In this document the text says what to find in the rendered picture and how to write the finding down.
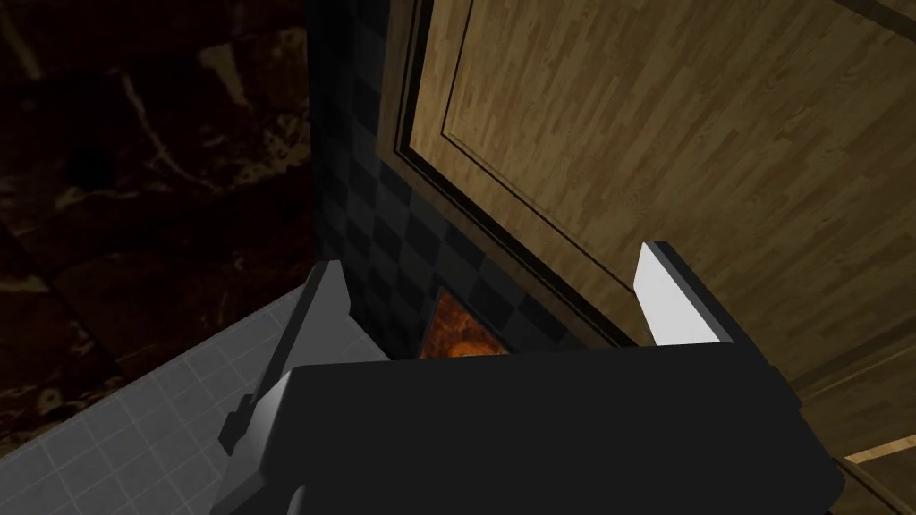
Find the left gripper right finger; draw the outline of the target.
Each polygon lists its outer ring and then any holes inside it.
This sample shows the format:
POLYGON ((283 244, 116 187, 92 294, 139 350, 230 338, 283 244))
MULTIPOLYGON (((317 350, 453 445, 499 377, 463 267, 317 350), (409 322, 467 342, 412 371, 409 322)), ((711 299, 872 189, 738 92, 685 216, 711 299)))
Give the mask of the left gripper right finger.
POLYGON ((735 341, 730 317, 671 244, 641 244, 633 289, 657 346, 735 341))

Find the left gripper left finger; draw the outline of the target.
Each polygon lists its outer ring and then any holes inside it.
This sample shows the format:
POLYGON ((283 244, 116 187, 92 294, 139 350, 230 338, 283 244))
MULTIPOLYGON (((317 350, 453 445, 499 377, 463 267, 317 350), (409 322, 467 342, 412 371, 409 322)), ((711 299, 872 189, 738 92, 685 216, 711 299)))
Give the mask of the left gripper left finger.
POLYGON ((352 330, 345 327, 350 307, 341 262, 317 262, 259 379, 257 396, 263 397, 294 367, 339 362, 352 343, 352 330))

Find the wooden door leaf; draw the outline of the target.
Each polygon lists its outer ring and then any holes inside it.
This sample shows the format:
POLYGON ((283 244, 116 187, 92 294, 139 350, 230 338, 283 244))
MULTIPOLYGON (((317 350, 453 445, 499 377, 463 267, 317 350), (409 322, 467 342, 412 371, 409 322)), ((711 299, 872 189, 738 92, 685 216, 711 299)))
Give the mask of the wooden door leaf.
POLYGON ((378 151, 589 346, 669 242, 916 515, 916 0, 391 0, 378 151))

